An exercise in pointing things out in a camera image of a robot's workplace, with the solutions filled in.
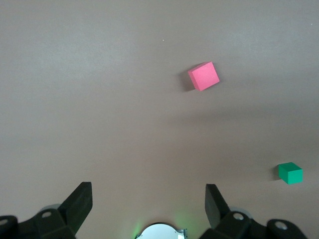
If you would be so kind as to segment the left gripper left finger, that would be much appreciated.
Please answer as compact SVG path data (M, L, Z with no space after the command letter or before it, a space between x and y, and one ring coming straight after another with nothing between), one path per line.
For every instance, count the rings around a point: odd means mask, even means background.
M45 209L18 222L16 216L0 217L2 239L74 239L93 207L92 183L82 182L57 209Z

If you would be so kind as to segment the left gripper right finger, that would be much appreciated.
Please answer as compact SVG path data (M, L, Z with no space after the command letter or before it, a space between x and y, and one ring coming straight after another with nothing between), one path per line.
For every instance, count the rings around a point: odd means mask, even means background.
M215 184L205 186L205 212L210 223L201 239L305 239L295 224L271 219L264 226L245 213L230 210Z

